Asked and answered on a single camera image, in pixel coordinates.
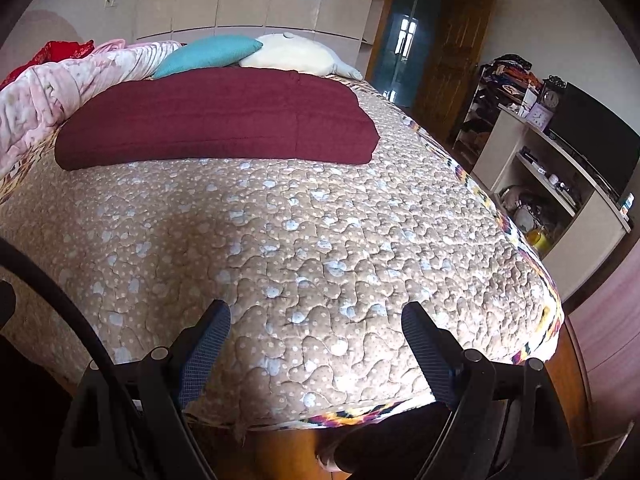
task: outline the flat screen tv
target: flat screen tv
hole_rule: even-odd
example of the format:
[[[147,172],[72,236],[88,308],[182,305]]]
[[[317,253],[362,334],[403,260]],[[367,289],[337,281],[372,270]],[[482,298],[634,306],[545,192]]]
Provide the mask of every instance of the flat screen tv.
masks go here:
[[[568,83],[547,131],[584,158],[620,198],[640,156],[640,136],[625,121]]]

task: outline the white pillow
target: white pillow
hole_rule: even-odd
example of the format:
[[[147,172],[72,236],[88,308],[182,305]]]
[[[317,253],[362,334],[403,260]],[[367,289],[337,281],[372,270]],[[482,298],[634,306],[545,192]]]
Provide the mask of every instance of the white pillow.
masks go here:
[[[338,55],[317,41],[290,32],[267,34],[257,38],[262,48],[240,60],[240,66],[295,70],[303,74],[325,76],[337,74],[362,79],[362,74],[342,62]]]

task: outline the round clock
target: round clock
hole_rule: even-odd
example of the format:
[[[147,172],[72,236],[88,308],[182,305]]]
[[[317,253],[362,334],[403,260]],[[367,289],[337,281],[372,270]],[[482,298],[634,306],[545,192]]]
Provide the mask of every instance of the round clock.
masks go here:
[[[542,94],[542,104],[552,112],[556,110],[558,103],[560,102],[560,96],[555,90],[545,90]]]

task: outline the wooden door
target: wooden door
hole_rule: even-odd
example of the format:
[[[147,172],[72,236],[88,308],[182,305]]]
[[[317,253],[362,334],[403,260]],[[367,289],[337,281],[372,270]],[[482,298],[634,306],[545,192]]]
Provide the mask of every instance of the wooden door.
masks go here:
[[[495,0],[442,0],[440,23],[412,116],[444,142],[478,66]]]

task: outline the teal pillow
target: teal pillow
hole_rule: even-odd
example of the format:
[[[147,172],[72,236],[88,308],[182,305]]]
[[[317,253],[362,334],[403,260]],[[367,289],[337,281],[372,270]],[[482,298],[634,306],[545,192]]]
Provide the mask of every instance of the teal pillow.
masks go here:
[[[173,51],[153,74],[160,79],[192,68],[227,66],[260,50],[262,43],[245,36],[209,36]]]

